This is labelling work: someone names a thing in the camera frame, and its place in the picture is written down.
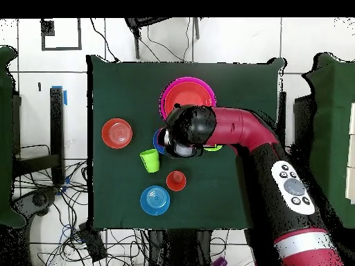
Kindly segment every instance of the white tile floor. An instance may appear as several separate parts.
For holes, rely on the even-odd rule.
[[[55,36],[46,37],[47,46],[76,46],[77,21],[75,19],[53,19]],[[121,61],[135,59],[134,39],[124,19],[94,19],[97,31],[107,38],[111,52]],[[311,93],[301,74],[311,70],[313,57],[320,52],[331,52],[342,60],[355,59],[355,18],[204,18],[199,21],[200,39],[193,41],[192,55],[192,18],[172,18],[150,27],[149,38],[170,48],[179,58],[185,53],[186,61],[194,62],[240,62],[265,63],[272,57],[284,57],[287,67],[282,77],[283,90],[287,92],[286,144],[293,142],[293,101],[295,98]],[[83,161],[87,157],[87,105],[86,105],[86,54],[96,54],[112,61],[103,38],[94,31],[90,19],[81,19],[81,51],[42,51],[39,19],[0,19],[0,45],[13,46],[19,57],[10,63],[9,70],[16,82],[16,88],[22,96],[21,106],[21,145],[49,144],[49,87],[63,86],[67,90],[68,103],[64,106],[64,135],[66,165]],[[149,46],[161,61],[179,61],[164,47],[152,43],[147,36],[147,28],[141,30],[142,41]],[[148,48],[139,43],[140,62],[157,61]],[[37,84],[41,82],[42,90]],[[29,157],[45,154],[46,148],[24,149],[22,156]],[[75,181],[84,184],[77,172]],[[25,183],[22,189],[15,189],[15,197],[29,191]],[[85,204],[86,194],[81,194],[78,202]],[[55,205],[61,213],[64,224],[68,223],[67,205],[58,196]],[[74,206],[78,214],[78,224],[87,219],[87,206]],[[126,239],[122,245],[113,246],[117,240],[131,236],[132,231],[113,230],[102,232],[103,240],[112,255],[130,254],[130,242]],[[52,252],[60,241],[62,225],[59,213],[54,206],[43,218],[36,217],[31,229],[31,252],[34,266],[43,266],[49,258],[45,253]],[[227,241],[227,250],[212,257],[224,256],[228,266],[254,266],[250,248],[246,245],[243,231],[215,231],[213,237]],[[213,239],[211,254],[222,251],[220,239]],[[133,246],[132,254],[137,254]],[[80,262],[62,262],[58,256],[52,261],[55,266],[83,266]],[[122,266],[130,263],[129,258],[112,259],[108,266]],[[143,266],[143,256],[138,255],[135,265]],[[90,260],[86,266],[93,266]],[[106,260],[101,266],[107,266]]]

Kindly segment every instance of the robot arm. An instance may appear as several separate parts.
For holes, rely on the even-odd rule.
[[[261,118],[242,109],[176,105],[166,124],[158,141],[173,158],[200,156],[206,145],[248,149],[246,176],[256,191],[248,197],[259,198],[282,266],[343,266],[319,209]]]

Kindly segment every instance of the pink bowl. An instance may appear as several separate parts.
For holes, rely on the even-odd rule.
[[[198,83],[199,85],[203,86],[209,96],[211,97],[211,101],[212,101],[212,106],[215,107],[216,106],[216,96],[214,95],[214,92],[212,91],[211,87],[206,84],[203,80],[200,80],[198,78],[192,78],[192,77],[189,77],[189,76],[186,76],[186,77],[183,77],[183,78],[177,78],[176,80],[172,81],[166,88],[165,90],[163,91],[163,94],[161,95],[160,97],[160,100],[159,100],[159,112],[160,112],[160,116],[166,120],[166,113],[165,113],[165,109],[164,109],[164,103],[165,103],[165,99],[166,99],[166,96],[168,95],[168,92],[177,84],[180,84],[181,82],[196,82]]]

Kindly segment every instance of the dark green tablecloth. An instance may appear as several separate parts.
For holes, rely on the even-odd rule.
[[[323,53],[305,77],[318,107],[313,119],[310,167],[344,227],[355,229],[355,205],[345,198],[355,62],[339,62]]]
[[[240,107],[277,116],[277,74],[284,60],[270,64],[107,63],[92,56],[94,80],[94,228],[249,227],[241,200],[235,154],[225,146],[191,159],[160,156],[161,168],[148,174],[139,153],[153,148],[153,134],[164,126],[159,97],[172,80],[192,76],[204,80],[216,94],[217,105]],[[129,122],[130,144],[114,150],[101,138],[111,118]],[[180,192],[166,186],[166,176],[181,170],[187,185]],[[140,206],[141,193],[151,185],[167,189],[171,204],[161,216]]]
[[[15,83],[8,72],[8,63],[17,52],[8,46],[0,48],[0,224],[19,228],[26,224],[22,215],[10,207],[12,196],[12,88]]]

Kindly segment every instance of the blue plate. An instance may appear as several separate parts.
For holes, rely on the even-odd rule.
[[[141,207],[149,215],[161,215],[169,205],[169,193],[161,186],[150,186],[141,194]]]
[[[161,129],[158,129],[158,131],[155,132],[154,137],[153,137],[153,145],[154,148],[158,150],[160,154],[165,154],[164,146],[158,144],[158,134]]]

